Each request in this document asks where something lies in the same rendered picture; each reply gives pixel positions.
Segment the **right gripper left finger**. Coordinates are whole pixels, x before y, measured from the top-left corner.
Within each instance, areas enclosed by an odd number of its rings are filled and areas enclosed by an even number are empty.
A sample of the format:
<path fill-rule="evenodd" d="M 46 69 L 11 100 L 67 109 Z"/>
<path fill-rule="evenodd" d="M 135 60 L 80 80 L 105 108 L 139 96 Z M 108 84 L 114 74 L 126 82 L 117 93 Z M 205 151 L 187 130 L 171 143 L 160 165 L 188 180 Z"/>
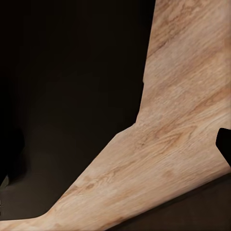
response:
<path fill-rule="evenodd" d="M 0 186 L 25 146 L 20 128 L 0 133 Z"/>

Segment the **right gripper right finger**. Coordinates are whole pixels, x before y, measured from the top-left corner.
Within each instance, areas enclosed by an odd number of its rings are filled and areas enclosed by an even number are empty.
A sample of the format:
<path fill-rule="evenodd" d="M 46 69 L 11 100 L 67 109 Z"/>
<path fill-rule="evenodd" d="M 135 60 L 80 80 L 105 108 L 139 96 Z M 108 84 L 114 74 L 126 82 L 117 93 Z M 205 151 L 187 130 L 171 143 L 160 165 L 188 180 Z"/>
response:
<path fill-rule="evenodd" d="M 216 146 L 229 166 L 231 166 L 231 130 L 219 128 Z"/>

